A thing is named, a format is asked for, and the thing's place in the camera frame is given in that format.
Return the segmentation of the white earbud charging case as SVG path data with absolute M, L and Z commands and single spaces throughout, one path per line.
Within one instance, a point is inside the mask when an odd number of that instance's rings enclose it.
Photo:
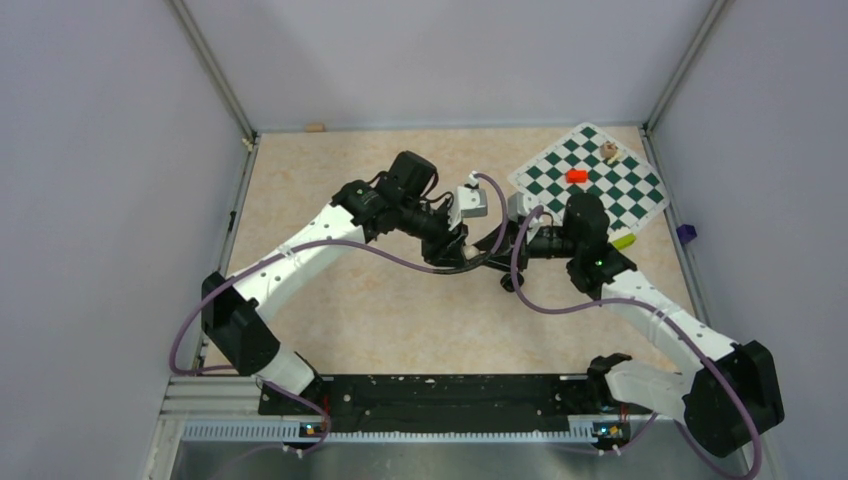
M 472 260 L 480 255 L 480 251 L 474 245 L 465 245 L 463 247 L 463 255 L 466 260 Z

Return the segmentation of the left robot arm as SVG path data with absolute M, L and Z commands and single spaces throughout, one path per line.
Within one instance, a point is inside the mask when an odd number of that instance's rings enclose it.
M 277 339 L 270 321 L 342 255 L 395 230 L 421 241 L 429 266 L 459 266 L 467 235 L 463 220 L 472 210 L 486 213 L 486 196 L 472 180 L 435 205 L 426 195 L 437 177 L 432 163 L 403 151 L 374 179 L 342 186 L 308 225 L 259 261 L 231 277 L 207 276 L 202 330 L 237 374 L 283 388 L 283 401 L 297 413 L 314 410 L 321 397 L 318 375 Z

